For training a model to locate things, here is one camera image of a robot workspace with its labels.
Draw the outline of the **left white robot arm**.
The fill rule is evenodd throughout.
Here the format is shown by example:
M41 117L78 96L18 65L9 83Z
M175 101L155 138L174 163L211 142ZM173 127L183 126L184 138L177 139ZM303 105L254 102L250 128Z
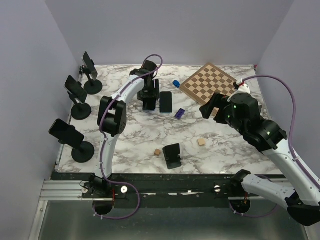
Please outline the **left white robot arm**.
M158 66L145 60L142 67L130 72L128 82L112 96L100 100L97 125L101 133L99 162L89 178L89 187L99 197L111 193L112 162L115 147L127 125L127 105L134 97L142 102L143 111L154 111L160 98L159 80L155 79Z

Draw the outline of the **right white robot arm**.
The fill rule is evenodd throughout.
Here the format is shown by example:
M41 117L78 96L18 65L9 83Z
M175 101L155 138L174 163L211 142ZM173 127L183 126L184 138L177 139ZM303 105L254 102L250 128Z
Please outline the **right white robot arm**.
M199 110L202 117L208 119L214 109L218 110L214 117L216 123L235 129L248 144L268 157L292 185L277 185L240 170L230 180L230 191L236 196L245 192L261 196L286 209L303 226L319 223L320 191L316 186L319 181L303 161L294 158L286 132L261 116L258 101L249 93L231 97L214 93Z

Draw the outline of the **black phone blue edge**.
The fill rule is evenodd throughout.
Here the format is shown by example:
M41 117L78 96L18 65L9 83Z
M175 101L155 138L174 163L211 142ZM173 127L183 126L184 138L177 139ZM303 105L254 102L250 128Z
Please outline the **black phone blue edge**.
M159 98L160 113L170 114L173 111L172 92L162 91Z

